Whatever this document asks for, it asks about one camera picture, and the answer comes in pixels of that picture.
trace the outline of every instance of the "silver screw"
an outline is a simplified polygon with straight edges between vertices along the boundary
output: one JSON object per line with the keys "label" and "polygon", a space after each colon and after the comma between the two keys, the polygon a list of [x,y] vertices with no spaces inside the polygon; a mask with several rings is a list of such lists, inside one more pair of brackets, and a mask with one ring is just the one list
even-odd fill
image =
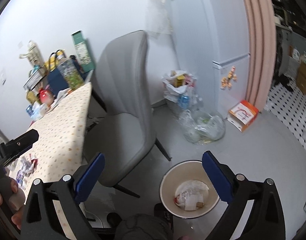
{"label": "silver screw", "polygon": [[236,175],[236,178],[237,178],[237,180],[239,180],[239,181],[245,180],[245,177],[244,177],[244,175],[242,175],[242,174],[237,174],[237,175]]}
{"label": "silver screw", "polygon": [[63,176],[63,180],[64,181],[69,181],[71,179],[71,177],[72,177],[71,175],[66,174],[66,175]]}
{"label": "silver screw", "polygon": [[33,184],[38,185],[40,183],[40,179],[34,179]]}
{"label": "silver screw", "polygon": [[272,180],[272,179],[267,179],[266,182],[267,182],[269,185],[273,185],[273,184],[274,184],[274,180]]}

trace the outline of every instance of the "beige trash can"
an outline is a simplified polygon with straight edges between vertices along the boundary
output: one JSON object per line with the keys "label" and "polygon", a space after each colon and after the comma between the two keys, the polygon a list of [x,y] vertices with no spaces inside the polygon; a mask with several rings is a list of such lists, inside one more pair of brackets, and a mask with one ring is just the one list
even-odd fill
{"label": "beige trash can", "polygon": [[[175,191],[183,182],[199,180],[209,187],[209,195],[204,206],[195,211],[185,211],[174,203]],[[160,198],[165,208],[173,215],[192,219],[210,212],[218,203],[218,196],[213,184],[202,167],[201,161],[185,161],[172,167],[163,177],[160,185]]]}

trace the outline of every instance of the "curtain fold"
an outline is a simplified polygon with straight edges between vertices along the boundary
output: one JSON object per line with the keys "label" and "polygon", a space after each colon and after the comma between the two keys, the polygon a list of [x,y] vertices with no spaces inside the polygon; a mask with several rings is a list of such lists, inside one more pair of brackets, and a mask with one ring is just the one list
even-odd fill
{"label": "curtain fold", "polygon": [[271,0],[244,0],[250,34],[250,67],[245,99],[259,111],[269,93],[276,56],[276,29]]}

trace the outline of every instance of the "hand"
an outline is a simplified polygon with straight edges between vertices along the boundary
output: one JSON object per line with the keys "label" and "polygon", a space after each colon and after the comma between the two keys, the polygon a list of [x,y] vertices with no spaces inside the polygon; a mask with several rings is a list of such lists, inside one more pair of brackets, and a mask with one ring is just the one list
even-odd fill
{"label": "hand", "polygon": [[[18,183],[16,180],[11,180],[11,189],[14,193],[17,193],[18,191]],[[2,196],[0,195],[0,205],[3,203]],[[17,228],[20,230],[22,226],[22,217],[23,217],[23,211],[24,207],[22,206],[13,216],[12,216],[12,222],[17,225]]]}

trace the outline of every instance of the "gray chair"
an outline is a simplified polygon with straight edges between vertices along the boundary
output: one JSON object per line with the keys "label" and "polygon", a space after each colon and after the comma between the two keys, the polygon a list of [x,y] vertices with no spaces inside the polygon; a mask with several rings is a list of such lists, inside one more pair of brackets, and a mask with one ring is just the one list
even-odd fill
{"label": "gray chair", "polygon": [[95,69],[98,88],[107,116],[91,129],[84,142],[89,162],[95,153],[105,155],[105,168],[98,181],[106,187],[139,195],[118,183],[151,151],[154,144],[171,158],[156,138],[146,80],[147,36],[144,31],[111,41]]}

